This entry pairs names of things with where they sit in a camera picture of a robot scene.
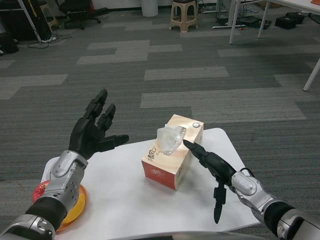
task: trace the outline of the logo on tissue box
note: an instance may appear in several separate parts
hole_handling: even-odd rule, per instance
[[[156,147],[155,147],[155,146],[153,146],[153,148],[152,148],[152,149],[150,149],[150,151],[149,151],[149,154],[148,154],[148,160],[149,160],[149,161],[151,161],[151,162],[153,162],[153,161],[154,161],[154,159],[155,159],[155,155],[157,155],[157,156],[158,156],[158,154],[159,154],[160,152],[161,152],[161,151],[157,152]]]
[[[159,170],[155,170],[155,169],[152,169],[151,172],[155,175],[158,175],[158,176],[164,176],[166,175],[165,173],[162,173],[161,171]]]

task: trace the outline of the beige plastic stool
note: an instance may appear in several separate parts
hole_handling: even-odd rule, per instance
[[[188,8],[193,6],[194,9],[194,17],[188,16]],[[179,7],[181,9],[181,16],[175,16],[175,8]],[[170,19],[170,27],[179,26],[181,33],[188,32],[188,27],[191,25],[197,25],[197,6],[195,0],[173,0],[172,8],[171,8],[171,19]]]
[[[58,20],[56,19],[56,16],[55,16],[54,12],[53,12],[52,9],[49,7],[49,5],[47,4],[46,1],[39,0],[39,1],[38,1],[38,4],[39,4],[39,6],[40,6],[40,8],[41,8],[41,11],[42,11],[44,17],[46,17],[46,15],[45,15],[45,9],[48,9],[49,12],[50,12],[50,14],[51,14],[51,16],[53,17],[53,20],[52,20],[52,21],[48,21],[48,22],[47,22],[47,23],[48,23],[48,26],[49,26],[49,28],[50,28],[50,30],[51,30],[51,32],[52,32],[52,26],[59,26],[59,22],[58,22]]]

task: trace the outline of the floor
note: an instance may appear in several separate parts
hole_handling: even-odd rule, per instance
[[[22,43],[0,57],[0,230],[30,206],[46,162],[68,148],[101,88],[117,107],[109,135],[154,139],[173,114],[223,128],[270,193],[320,218],[320,77],[302,91],[319,59],[319,25],[271,26],[262,39],[237,30],[229,45],[229,29],[212,30],[214,14],[184,34],[169,30],[169,15],[111,12],[85,30],[60,29],[72,37],[46,49]],[[237,232],[275,239],[261,225]]]

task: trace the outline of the desk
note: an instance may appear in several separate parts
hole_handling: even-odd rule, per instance
[[[225,232],[255,225],[258,220],[227,188],[219,224],[214,221],[214,188],[218,185],[198,160],[193,160],[177,191],[145,177],[141,158],[154,140],[96,153],[81,184],[89,198],[83,215],[56,240],[110,240],[129,236],[205,231]],[[227,134],[220,128],[203,132],[203,146],[244,167]],[[58,158],[51,159],[42,181]]]
[[[241,3],[241,0],[235,0],[235,8],[234,8],[234,14],[233,14],[233,22],[232,22],[232,28],[231,28],[231,35],[230,35],[230,40],[229,44],[233,43],[234,39],[234,33],[235,33],[235,28],[236,28],[236,21],[238,17],[238,10],[241,5],[246,5],[246,4],[253,4],[256,2],[260,2],[261,0],[257,1],[251,1],[251,2],[244,2]],[[311,0],[268,0],[264,9],[264,14],[262,17],[262,22],[260,25],[259,33],[258,33],[258,39],[261,37],[262,30],[264,29],[264,24],[266,20],[266,16],[270,7],[270,3],[275,3],[275,4],[280,4],[289,8],[294,8],[294,9],[299,9],[308,13],[320,15],[320,5],[316,5],[311,3]],[[318,74],[320,70],[320,59],[317,62],[316,66],[314,67],[308,81],[306,82],[303,90],[307,91],[311,85],[311,83],[314,81],[316,75]]]

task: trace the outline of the tissue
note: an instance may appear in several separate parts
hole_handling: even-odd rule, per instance
[[[159,128],[156,139],[164,155],[170,156],[182,143],[187,129],[182,126],[166,126]]]

